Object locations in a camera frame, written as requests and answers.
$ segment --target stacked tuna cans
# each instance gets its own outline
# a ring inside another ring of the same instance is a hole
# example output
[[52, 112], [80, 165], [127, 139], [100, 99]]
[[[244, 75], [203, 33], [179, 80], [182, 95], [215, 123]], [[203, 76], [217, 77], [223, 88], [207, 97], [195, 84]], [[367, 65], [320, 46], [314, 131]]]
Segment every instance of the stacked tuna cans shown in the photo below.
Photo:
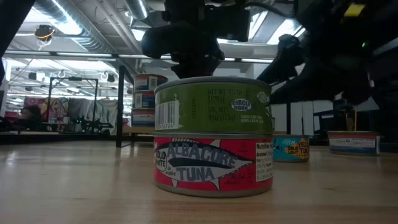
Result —
[[134, 100], [131, 111], [132, 126], [155, 126], [155, 94], [157, 86], [167, 82], [162, 75], [139, 74], [134, 76]]
[[270, 86], [196, 77], [155, 90], [155, 184], [178, 194], [243, 197], [272, 185]]

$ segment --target albacore tuna label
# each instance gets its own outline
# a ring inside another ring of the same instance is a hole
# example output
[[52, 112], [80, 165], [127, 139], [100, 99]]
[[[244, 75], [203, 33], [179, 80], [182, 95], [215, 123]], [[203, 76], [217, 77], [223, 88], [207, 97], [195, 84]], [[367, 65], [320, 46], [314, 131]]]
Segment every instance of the albacore tuna label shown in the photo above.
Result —
[[163, 133], [271, 133], [270, 93], [271, 88], [247, 83], [170, 86], [156, 93], [155, 128]]
[[191, 190], [251, 190], [272, 184], [271, 139], [155, 138], [155, 181]]

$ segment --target black cable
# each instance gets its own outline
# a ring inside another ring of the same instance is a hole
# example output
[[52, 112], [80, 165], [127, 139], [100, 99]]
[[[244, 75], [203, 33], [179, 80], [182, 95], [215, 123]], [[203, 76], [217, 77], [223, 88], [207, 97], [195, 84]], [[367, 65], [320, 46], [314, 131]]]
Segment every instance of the black cable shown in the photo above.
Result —
[[277, 8], [275, 8], [275, 7], [272, 7], [272, 6], [269, 6], [269, 5], [267, 5], [267, 4], [264, 4], [264, 3], [260, 3], [260, 2], [249, 2], [249, 3], [247, 3], [247, 4], [244, 5], [244, 7], [248, 7], [248, 6], [261, 7], [261, 8], [263, 8], [263, 9], [266, 9], [266, 10], [268, 10], [268, 11], [270, 11], [270, 12], [273, 12], [273, 13], [275, 13], [275, 14], [277, 14], [277, 15], [280, 15], [280, 16], [282, 16], [282, 17], [285, 17], [285, 18], [293, 18], [292, 16], [288, 16], [288, 15], [284, 14], [284, 13], [281, 12], [279, 9], [277, 9]]

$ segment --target ceiling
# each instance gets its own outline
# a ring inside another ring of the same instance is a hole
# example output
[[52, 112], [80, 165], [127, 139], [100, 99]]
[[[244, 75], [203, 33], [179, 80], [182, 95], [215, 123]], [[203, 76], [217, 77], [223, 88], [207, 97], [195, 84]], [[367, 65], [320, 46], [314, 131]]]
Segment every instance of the ceiling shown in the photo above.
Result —
[[[114, 49], [114, 52], [120, 54], [133, 54], [137, 52], [132, 52], [128, 43], [124, 41], [119, 32], [115, 27], [108, 21], [104, 12], [100, 10], [97, 5], [97, 0], [66, 0], [76, 6], [79, 13], [84, 15], [93, 26], [94, 31], [98, 31], [102, 35], [105, 41]], [[130, 18], [126, 16], [126, 6], [124, 0], [106, 0], [114, 7], [117, 11], [117, 16], [124, 23], [122, 26], [127, 27], [130, 30]], [[152, 9], [162, 10], [164, 9], [163, 1], [147, 0], [148, 5]], [[275, 7], [281, 11], [291, 14], [292, 13], [292, 1], [282, 1], [283, 3], [275, 3]], [[277, 16], [273, 13], [265, 12], [265, 15], [259, 9], [252, 8], [251, 14], [254, 16], [255, 20], [252, 21], [252, 26], [257, 26], [256, 32], [254, 33], [252, 39], [248, 43], [239, 43], [237, 41], [226, 41], [220, 40], [220, 48], [224, 52], [226, 57], [240, 57], [240, 58], [274, 58], [277, 53], [277, 38], [275, 40], [275, 35], [282, 35], [284, 33], [295, 34], [299, 28], [299, 25], [295, 21], [286, 22], [284, 18]], [[38, 28], [39, 25], [47, 24], [52, 26], [53, 24], [49, 22], [48, 18], [42, 14], [36, 13], [31, 10], [29, 15], [26, 17], [23, 25], [15, 36], [9, 50], [38, 50], [42, 44], [38, 41], [33, 34], [33, 31]], [[44, 51], [56, 51], [56, 52], [86, 52], [86, 49], [81, 47], [71, 38], [57, 37], [51, 40], [51, 43], [43, 46], [41, 50]], [[12, 65], [11, 73], [11, 88], [9, 94], [29, 94], [31, 91], [26, 91], [23, 86], [17, 85], [48, 85], [48, 78], [46, 80], [30, 80], [28, 75], [30, 72], [44, 73], [46, 77], [58, 77], [58, 76], [78, 76], [83, 78], [98, 78], [99, 87], [114, 87], [114, 90], [100, 90], [98, 92], [99, 96], [117, 96], [118, 87], [118, 75], [117, 70], [113, 67], [113, 64], [108, 62], [100, 61], [81, 61], [81, 60], [60, 60], [59, 58], [54, 59], [32, 59], [32, 58], [8, 58], [10, 64]], [[159, 75], [165, 75], [169, 80], [178, 79], [177, 76], [170, 70], [170, 67], [174, 65], [171, 61], [164, 60], [151, 60], [144, 59], [137, 63], [135, 60], [127, 60], [124, 62], [128, 66], [131, 66], [136, 72], [147, 72], [156, 73]], [[238, 76], [238, 77], [248, 77], [248, 72], [253, 71], [250, 69], [252, 64], [250, 63], [231, 63], [223, 62], [217, 68], [216, 76]], [[109, 83], [106, 81], [106, 75], [104, 74], [114, 74], [116, 81]], [[83, 82], [77, 84], [76, 82], [64, 81], [64, 84], [72, 86], [89, 86], [92, 85]], [[125, 92], [131, 84], [125, 81]], [[52, 92], [54, 95], [67, 94], [66, 88], [56, 88]], [[35, 94], [46, 95], [48, 93], [48, 87], [37, 87], [34, 88]], [[81, 96], [91, 96], [94, 93], [93, 89], [85, 89], [84, 92], [80, 92], [78, 95]]]

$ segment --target barcode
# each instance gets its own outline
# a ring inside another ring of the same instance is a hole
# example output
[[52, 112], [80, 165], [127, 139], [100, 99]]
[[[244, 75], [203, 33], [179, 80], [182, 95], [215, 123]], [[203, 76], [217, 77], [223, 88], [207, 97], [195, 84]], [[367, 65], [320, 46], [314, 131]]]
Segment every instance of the barcode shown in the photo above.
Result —
[[178, 100], [157, 105], [155, 110], [155, 129], [178, 129], [179, 107], [180, 103]]
[[134, 100], [136, 108], [142, 108], [142, 93], [136, 94], [136, 99]]
[[149, 77], [149, 90], [155, 90], [157, 86], [157, 77]]

